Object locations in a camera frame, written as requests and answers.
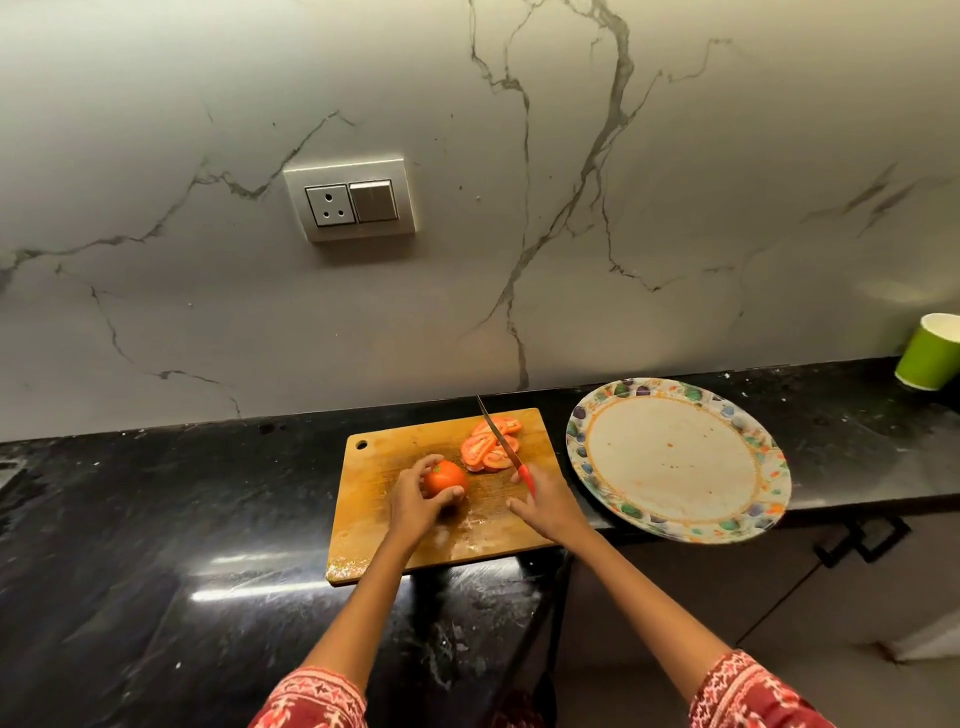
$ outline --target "sleeve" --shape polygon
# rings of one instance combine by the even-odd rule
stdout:
[[[690,728],[833,728],[746,652],[725,655],[690,704]]]
[[[366,710],[360,691],[343,675],[300,667],[270,693],[250,728],[366,728]]]

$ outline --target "green paper cup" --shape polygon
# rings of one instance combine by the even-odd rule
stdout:
[[[910,339],[897,379],[913,389],[936,392],[960,374],[960,316],[928,313]]]

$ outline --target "black granite countertop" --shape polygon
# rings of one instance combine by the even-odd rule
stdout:
[[[892,369],[683,379],[778,440],[796,488],[786,525],[958,508],[955,400],[902,390]],[[538,407],[572,482],[564,428],[591,389],[485,401]],[[349,595],[324,581],[347,437],[475,414],[464,398],[0,445],[0,460],[24,466],[0,489],[0,725],[245,725]],[[595,527],[636,536],[578,498]],[[404,577],[370,724],[482,723],[565,565],[544,549]]]

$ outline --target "wooden cutting board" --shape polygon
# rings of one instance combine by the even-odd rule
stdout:
[[[499,414],[515,417],[523,429],[517,452],[528,465],[561,476],[538,409]],[[326,562],[326,579],[335,586],[357,581],[367,570],[387,532],[390,489],[401,470],[432,452],[463,467],[460,445],[482,420],[481,416],[363,432],[347,439],[340,492],[333,517],[333,533]],[[467,498],[455,510],[444,512],[407,563],[407,570],[437,564],[460,564],[475,559],[551,546],[507,508],[508,497],[526,497],[526,486],[511,483],[513,469],[499,473],[467,473]]]

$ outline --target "ceramic plate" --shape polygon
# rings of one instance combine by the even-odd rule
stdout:
[[[600,502],[674,541],[751,539],[790,500],[790,471],[770,433],[732,402],[673,379],[593,390],[573,408],[566,451]]]

